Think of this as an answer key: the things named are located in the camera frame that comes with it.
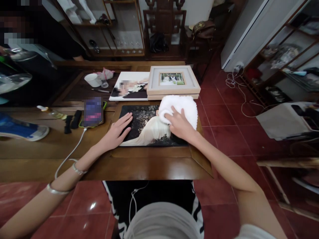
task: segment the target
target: charging cable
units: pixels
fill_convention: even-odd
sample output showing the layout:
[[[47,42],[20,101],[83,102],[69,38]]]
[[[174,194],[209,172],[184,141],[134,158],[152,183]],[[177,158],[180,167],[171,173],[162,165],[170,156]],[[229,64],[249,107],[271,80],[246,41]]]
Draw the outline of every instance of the charging cable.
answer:
[[[131,224],[131,205],[132,205],[132,200],[134,200],[134,203],[135,203],[135,215],[137,213],[137,204],[136,204],[136,200],[135,200],[134,194],[137,193],[139,190],[146,188],[147,185],[145,187],[140,188],[140,189],[134,189],[134,191],[131,193],[132,194],[132,198],[131,198],[130,210],[129,210],[129,222],[130,222],[130,224]]]
[[[54,175],[54,178],[55,178],[55,179],[57,179],[57,174],[58,174],[60,168],[62,167],[62,165],[67,161],[67,159],[71,156],[71,154],[73,154],[73,152],[76,150],[76,148],[77,148],[77,147],[79,146],[79,144],[81,143],[82,138],[83,138],[83,135],[84,135],[84,133],[85,133],[86,130],[87,130],[87,128],[84,128],[83,133],[82,133],[81,138],[80,138],[80,141],[77,143],[77,145],[76,145],[75,148],[72,150],[72,152],[65,158],[65,160],[63,160],[63,162],[62,162],[62,163],[60,164],[60,166],[57,168],[57,170],[56,170],[56,172],[55,172],[55,175]]]
[[[242,111],[242,113],[243,113],[244,116],[246,116],[246,117],[248,117],[248,118],[255,118],[256,116],[248,116],[248,115],[246,115],[246,114],[243,112],[243,106],[244,106],[244,104],[246,104],[247,99],[246,99],[245,93],[243,92],[243,90],[242,90],[241,87],[239,87],[239,86],[243,86],[243,87],[247,87],[247,86],[244,85],[244,84],[238,83],[238,82],[235,80],[235,79],[241,77],[241,76],[243,75],[243,73],[241,73],[241,74],[238,75],[238,73],[239,73],[239,71],[238,71],[238,72],[236,73],[236,75],[234,75],[234,70],[235,70],[235,69],[233,69],[233,72],[232,72],[232,73],[228,73],[228,74],[227,74],[227,79],[225,80],[225,81],[226,81],[226,85],[227,85],[229,88],[232,88],[232,89],[233,89],[233,88],[236,87],[236,84],[238,84],[238,88],[239,88],[239,90],[243,93],[244,98],[245,98],[245,102],[242,103],[242,106],[241,106],[241,111]],[[263,107],[264,110],[265,110],[266,108],[270,107],[270,106],[275,106],[275,105],[281,105],[281,104],[282,104],[282,103],[279,103],[279,104],[274,104],[274,105],[269,105],[269,106],[264,107],[264,106],[262,106],[262,105],[260,105],[260,104],[253,103],[252,101],[254,101],[254,100],[249,101],[249,103],[254,104],[254,105],[261,106],[261,107]]]

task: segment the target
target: silver bracelet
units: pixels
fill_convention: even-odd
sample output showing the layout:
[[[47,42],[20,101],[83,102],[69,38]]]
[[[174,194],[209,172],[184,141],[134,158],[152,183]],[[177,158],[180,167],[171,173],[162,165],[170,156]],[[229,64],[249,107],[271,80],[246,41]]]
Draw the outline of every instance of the silver bracelet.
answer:
[[[79,175],[82,175],[82,174],[86,174],[87,171],[80,171],[78,170],[76,167],[75,167],[75,164],[76,162],[72,165],[73,169],[75,170],[75,172],[77,172]]]
[[[60,194],[60,195],[65,195],[65,194],[68,194],[68,193],[70,193],[72,190],[70,190],[70,191],[57,191],[57,190],[54,190],[53,188],[51,188],[51,183],[49,183],[48,185],[47,185],[47,190],[50,192],[50,193],[52,193],[52,194]]]

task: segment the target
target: brown handbag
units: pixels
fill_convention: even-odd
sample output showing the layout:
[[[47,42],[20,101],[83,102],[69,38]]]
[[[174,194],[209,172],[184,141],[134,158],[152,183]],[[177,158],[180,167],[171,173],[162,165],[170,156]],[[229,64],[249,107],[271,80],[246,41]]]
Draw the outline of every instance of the brown handbag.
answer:
[[[201,21],[197,23],[193,28],[193,39],[195,38],[195,36],[205,39],[212,38],[215,29],[215,24],[212,21]]]

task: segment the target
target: white towel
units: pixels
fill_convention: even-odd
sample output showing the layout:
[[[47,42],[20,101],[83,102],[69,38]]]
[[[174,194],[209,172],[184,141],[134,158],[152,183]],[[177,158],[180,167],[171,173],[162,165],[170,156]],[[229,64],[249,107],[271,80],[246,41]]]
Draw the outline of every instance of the white towel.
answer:
[[[171,124],[171,122],[166,119],[164,115],[173,115],[173,110],[171,108],[172,106],[174,106],[179,113],[181,113],[182,109],[184,109],[185,117],[188,122],[193,126],[194,129],[197,128],[197,105],[193,97],[175,95],[165,96],[159,106],[159,118],[163,123]]]

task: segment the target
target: black bag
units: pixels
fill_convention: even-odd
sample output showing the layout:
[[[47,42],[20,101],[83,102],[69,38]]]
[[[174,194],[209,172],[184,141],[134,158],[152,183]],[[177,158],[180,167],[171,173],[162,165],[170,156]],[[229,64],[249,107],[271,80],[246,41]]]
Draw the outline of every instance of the black bag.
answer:
[[[168,45],[163,33],[155,33],[150,37],[150,52],[158,53],[166,51],[168,51]]]

